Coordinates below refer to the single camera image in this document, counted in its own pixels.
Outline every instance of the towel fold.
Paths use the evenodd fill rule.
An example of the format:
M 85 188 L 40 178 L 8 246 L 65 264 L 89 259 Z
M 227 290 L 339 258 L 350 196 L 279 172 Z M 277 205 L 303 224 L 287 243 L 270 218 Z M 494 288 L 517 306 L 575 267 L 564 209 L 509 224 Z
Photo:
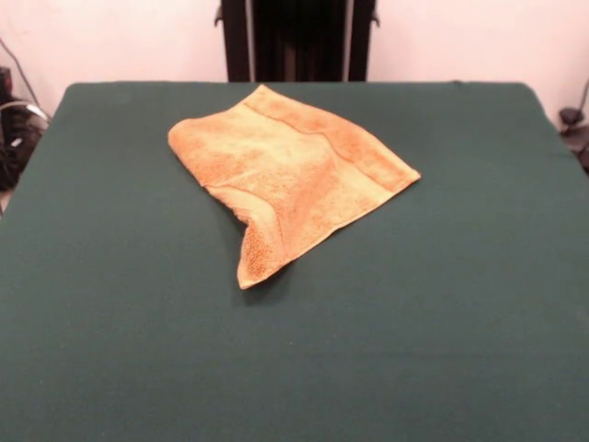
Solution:
M 179 122 L 169 144 L 247 225 L 237 279 L 267 279 L 420 174 L 373 135 L 265 86 L 233 108 Z

